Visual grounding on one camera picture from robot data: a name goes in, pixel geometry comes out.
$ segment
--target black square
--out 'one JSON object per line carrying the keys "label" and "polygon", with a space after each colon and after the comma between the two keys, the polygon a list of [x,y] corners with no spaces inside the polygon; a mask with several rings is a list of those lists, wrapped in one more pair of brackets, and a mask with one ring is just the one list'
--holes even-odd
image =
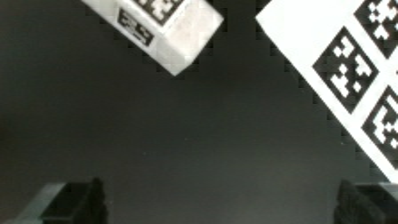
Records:
{"label": "black square", "polygon": [[379,99],[363,130],[395,168],[398,168],[398,95],[391,87],[388,87]]}
{"label": "black square", "polygon": [[356,17],[372,40],[390,58],[398,46],[398,3],[397,0],[367,0]]}
{"label": "black square", "polygon": [[340,102],[352,112],[379,70],[347,28],[342,29],[335,37],[313,68]]}
{"label": "black square", "polygon": [[139,4],[157,23],[164,26],[178,10],[178,6],[184,3],[184,0],[132,0],[132,1]]}

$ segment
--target white card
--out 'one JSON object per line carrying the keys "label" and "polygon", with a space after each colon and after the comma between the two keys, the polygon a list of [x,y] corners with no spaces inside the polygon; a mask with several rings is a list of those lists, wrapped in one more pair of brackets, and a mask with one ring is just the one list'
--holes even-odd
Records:
{"label": "white card", "polygon": [[398,0],[274,0],[256,19],[398,183]]}
{"label": "white card", "polygon": [[192,64],[223,23],[207,0],[82,0],[173,75]]}

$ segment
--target gray surface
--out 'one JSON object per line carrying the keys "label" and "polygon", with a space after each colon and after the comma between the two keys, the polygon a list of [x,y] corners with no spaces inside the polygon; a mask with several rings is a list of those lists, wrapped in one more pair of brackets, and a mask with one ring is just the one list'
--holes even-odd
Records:
{"label": "gray surface", "polygon": [[100,176],[111,224],[333,223],[370,161],[256,40],[256,2],[171,79],[79,1],[0,1],[0,223],[49,182]]}

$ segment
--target dark gray floor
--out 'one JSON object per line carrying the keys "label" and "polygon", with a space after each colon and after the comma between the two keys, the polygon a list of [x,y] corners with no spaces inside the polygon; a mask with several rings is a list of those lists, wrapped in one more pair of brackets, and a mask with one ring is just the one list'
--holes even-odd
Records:
{"label": "dark gray floor", "polygon": [[111,224],[331,224],[342,178],[386,180],[256,40],[255,0],[214,4],[228,32],[173,79],[79,0],[0,1],[0,223],[98,176]]}

